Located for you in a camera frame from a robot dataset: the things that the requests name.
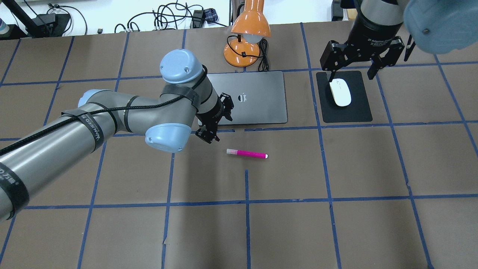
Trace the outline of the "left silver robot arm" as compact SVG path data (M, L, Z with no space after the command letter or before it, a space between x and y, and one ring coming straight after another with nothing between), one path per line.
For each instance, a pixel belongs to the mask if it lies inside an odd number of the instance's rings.
M88 90L76 109L1 150L1 221L14 218L39 191L102 147L119 131L145 136L150 147L182 151L195 118L196 136L219 141L218 124L232 121L233 100L218 94L208 69L192 51L176 49L161 60L165 87L157 99L112 90Z

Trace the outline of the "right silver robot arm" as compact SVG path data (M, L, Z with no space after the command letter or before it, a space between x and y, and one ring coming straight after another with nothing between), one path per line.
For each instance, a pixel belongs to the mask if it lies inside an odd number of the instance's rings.
M357 17L348 39L331 40L320 58L329 82L335 73L354 62L372 64L373 79L379 70L396 65L402 52L407 61L415 47L443 54L477 42L476 0L342 0L355 7Z

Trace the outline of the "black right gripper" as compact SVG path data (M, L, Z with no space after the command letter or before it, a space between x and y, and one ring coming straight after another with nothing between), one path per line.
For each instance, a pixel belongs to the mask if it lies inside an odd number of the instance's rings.
M347 66L348 59L354 62L372 59L367 71L369 80L374 79L379 70L396 65L405 47L401 37L396 36L401 26L401 21L377 23L357 9L357 17L346 43L329 41L320 58L328 82L332 82L338 70Z

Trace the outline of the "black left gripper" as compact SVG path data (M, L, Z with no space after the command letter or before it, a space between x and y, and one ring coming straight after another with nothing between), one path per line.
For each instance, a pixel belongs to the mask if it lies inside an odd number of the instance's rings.
M196 136L204 142L211 144L213 140L220 141L217 136L218 123L223 118L221 117L222 104L220 99L217 99L216 104L208 112L200 114L200 128L196 130Z

